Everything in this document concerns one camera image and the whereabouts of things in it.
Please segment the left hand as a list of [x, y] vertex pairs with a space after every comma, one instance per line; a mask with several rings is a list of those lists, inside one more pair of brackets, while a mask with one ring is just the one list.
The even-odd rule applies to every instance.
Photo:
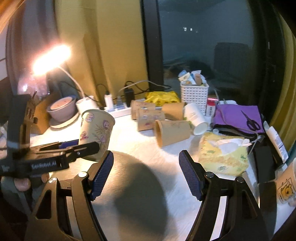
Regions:
[[[49, 180], [49, 177], [50, 177], [49, 173], [44, 173], [44, 174], [39, 175], [35, 178], [37, 180], [41, 180], [43, 183], [46, 183]], [[15, 184], [16, 189], [20, 192], [25, 192], [25, 191], [29, 190], [31, 187], [31, 181], [29, 178], [23, 178], [23, 179], [15, 178], [14, 184]]]

